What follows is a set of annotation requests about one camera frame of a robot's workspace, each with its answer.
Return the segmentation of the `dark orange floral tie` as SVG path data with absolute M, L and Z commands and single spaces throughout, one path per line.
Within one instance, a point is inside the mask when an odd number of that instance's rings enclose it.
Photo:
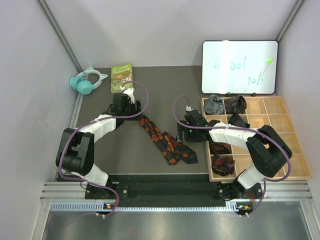
M 139 120 L 152 141 L 159 148 L 168 165 L 176 165 L 179 161 L 186 164 L 197 164 L 197 153 L 182 142 L 178 142 L 169 133 L 161 132 L 145 115 Z

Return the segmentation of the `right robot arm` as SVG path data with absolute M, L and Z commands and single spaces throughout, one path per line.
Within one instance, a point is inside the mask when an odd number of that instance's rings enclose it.
M 278 181 L 287 179 L 292 171 L 293 153 L 278 133 L 270 126 L 245 128 L 226 124 L 218 120 L 208 122 L 201 113 L 193 109 L 184 118 L 186 123 L 174 117 L 177 123 L 188 130 L 198 131 L 205 141 L 234 145 L 249 152 L 252 164 L 242 171 L 231 184 L 225 185 L 221 193 L 230 198 L 245 198 L 255 185 L 269 181 L 287 164 L 287 173 Z

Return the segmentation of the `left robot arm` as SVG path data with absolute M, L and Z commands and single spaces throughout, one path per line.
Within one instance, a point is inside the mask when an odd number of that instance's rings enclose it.
M 78 131 L 72 128 L 63 131 L 55 160 L 57 168 L 97 185 L 97 194 L 109 198 L 114 187 L 108 183 L 109 175 L 94 163 L 95 143 L 118 129 L 126 120 L 138 121 L 141 118 L 141 101 L 135 99 L 134 89 L 116 93 L 107 111 Z

